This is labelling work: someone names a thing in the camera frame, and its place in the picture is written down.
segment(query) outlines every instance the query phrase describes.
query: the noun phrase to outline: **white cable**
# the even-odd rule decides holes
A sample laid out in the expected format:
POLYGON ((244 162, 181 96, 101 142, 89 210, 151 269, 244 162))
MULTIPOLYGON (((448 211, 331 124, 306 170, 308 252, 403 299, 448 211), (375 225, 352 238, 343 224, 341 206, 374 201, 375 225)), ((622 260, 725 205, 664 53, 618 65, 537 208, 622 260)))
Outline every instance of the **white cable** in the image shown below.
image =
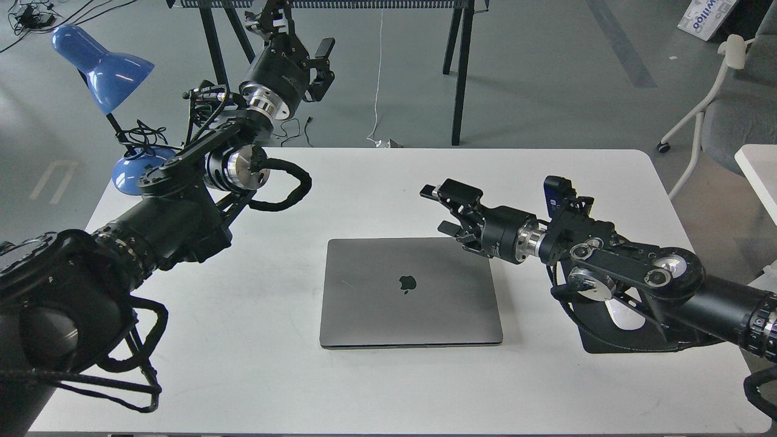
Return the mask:
POLYGON ((372 127, 372 132, 370 132, 369 135, 367 135, 366 139, 374 142, 375 147, 377 147, 381 142, 375 141, 374 138, 372 138, 372 135, 375 135, 375 130, 378 128, 378 92, 381 90, 381 67, 383 66, 383 11, 384 9, 381 9, 381 29, 380 29, 380 40, 381 40, 381 54, 380 54, 380 60, 378 61, 378 86, 375 89, 375 125, 372 127))

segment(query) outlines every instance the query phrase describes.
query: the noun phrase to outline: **apple logo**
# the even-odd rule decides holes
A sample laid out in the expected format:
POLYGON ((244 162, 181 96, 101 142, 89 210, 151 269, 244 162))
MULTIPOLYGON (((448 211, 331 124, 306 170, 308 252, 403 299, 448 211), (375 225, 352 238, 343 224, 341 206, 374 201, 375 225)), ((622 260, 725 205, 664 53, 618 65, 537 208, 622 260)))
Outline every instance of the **apple logo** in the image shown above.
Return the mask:
POLYGON ((410 290, 416 289, 416 279, 412 276, 400 276, 399 284, 399 289, 405 290, 405 294, 410 290))

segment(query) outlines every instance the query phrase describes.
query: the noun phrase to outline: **chair leg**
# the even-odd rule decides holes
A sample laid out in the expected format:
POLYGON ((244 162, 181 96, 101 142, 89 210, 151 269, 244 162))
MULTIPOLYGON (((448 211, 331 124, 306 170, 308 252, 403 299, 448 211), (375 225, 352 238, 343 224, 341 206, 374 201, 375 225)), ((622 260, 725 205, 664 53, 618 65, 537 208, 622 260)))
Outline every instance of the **chair leg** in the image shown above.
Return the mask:
POLYGON ((677 131, 680 130, 683 126, 685 126, 686 123, 688 123, 695 115, 698 115, 700 112, 704 111, 705 108, 707 108, 707 105, 709 105, 710 102, 713 101, 715 98, 715 95, 718 93, 718 90, 720 89, 720 86, 723 84, 723 79, 726 77, 726 70, 728 69, 728 66, 726 65, 726 62, 723 61, 723 63, 720 65, 720 70, 718 70, 718 76, 715 77, 715 82, 713 83, 713 87, 707 93, 707 95, 702 99, 699 104, 697 104, 691 112, 687 113, 685 117, 680 120, 679 123, 677 123, 669 132, 667 132, 666 135, 661 139, 661 141, 658 143, 658 150, 662 153, 669 150, 668 147, 662 148, 661 146, 668 146, 669 144, 669 138, 672 137, 672 135, 676 134, 677 131))
POLYGON ((704 113, 700 112, 696 114, 696 125, 693 128, 693 146, 691 148, 691 162, 688 163, 688 167, 685 168, 680 180, 674 185, 672 191, 669 192, 669 198, 674 199, 678 191, 685 185, 685 181, 693 173, 693 169, 696 167, 696 163, 699 161, 699 153, 702 150, 702 123, 704 123, 704 113))

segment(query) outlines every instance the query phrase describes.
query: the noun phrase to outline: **lamp base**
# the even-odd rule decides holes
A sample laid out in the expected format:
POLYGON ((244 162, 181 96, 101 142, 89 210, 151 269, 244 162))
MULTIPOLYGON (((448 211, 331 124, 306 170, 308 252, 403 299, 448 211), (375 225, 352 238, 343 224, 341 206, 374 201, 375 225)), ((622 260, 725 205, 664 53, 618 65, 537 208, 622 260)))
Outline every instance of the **lamp base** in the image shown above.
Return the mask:
POLYGON ((125 153, 113 166, 113 185, 124 194, 139 196, 138 178, 154 167, 161 166, 175 154, 176 150, 165 147, 136 147, 132 152, 125 153))

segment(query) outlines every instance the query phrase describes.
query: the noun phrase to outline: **black table leg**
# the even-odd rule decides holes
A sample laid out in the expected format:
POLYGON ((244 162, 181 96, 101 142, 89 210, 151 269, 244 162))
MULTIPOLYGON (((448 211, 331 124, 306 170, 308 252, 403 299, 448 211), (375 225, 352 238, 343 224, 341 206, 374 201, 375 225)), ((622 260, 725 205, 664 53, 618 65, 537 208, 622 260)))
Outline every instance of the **black table leg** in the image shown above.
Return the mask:
POLYGON ((475 15, 475 0, 469 0, 464 9, 462 26, 462 45, 458 53, 458 77, 456 78, 456 101, 453 109, 453 133, 451 145, 458 145, 462 133, 462 113, 464 112, 464 89, 467 85, 467 65, 469 63, 469 41, 472 38, 472 17, 475 15))
POLYGON ((448 33, 448 46, 445 48, 445 61, 442 65, 442 74, 451 74, 451 62, 453 62, 453 47, 456 45, 458 36, 458 24, 462 21, 462 10, 456 8, 453 10, 451 19, 451 31, 448 33))
POLYGON ((233 8, 226 8, 224 9, 224 12, 227 13, 229 23, 232 24, 232 29, 235 31, 235 35, 238 37, 238 41, 240 41, 240 47, 242 47, 243 53, 246 54, 248 62, 253 62, 253 59, 256 57, 256 55, 253 53, 251 41, 249 41, 248 36, 246 36, 246 28, 243 27, 240 21, 240 17, 238 17, 237 11, 235 11, 233 8))
POLYGON ((229 86, 227 83, 227 70, 224 67, 224 58, 221 57, 221 48, 218 45, 213 12, 211 12, 210 8, 200 8, 200 18, 202 19, 202 27, 205 29, 207 48, 211 51, 211 61, 213 61, 213 70, 216 73, 216 82, 219 85, 229 86))

